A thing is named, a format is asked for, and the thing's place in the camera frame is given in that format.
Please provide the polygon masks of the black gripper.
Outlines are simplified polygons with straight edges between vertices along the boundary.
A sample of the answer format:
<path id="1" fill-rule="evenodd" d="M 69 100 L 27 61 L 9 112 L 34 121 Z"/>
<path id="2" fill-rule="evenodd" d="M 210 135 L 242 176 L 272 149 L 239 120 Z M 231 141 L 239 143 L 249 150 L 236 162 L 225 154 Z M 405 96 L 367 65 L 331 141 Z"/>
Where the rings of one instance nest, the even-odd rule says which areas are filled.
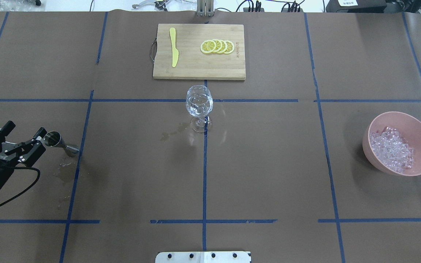
<path id="1" fill-rule="evenodd" d="M 33 165 L 46 151 L 42 138 L 47 134 L 44 127 L 40 127 L 32 139 L 18 144 L 5 142 L 8 136 L 16 127 L 13 121 L 7 121 L 0 128 L 0 190 L 16 170 L 32 170 Z"/>

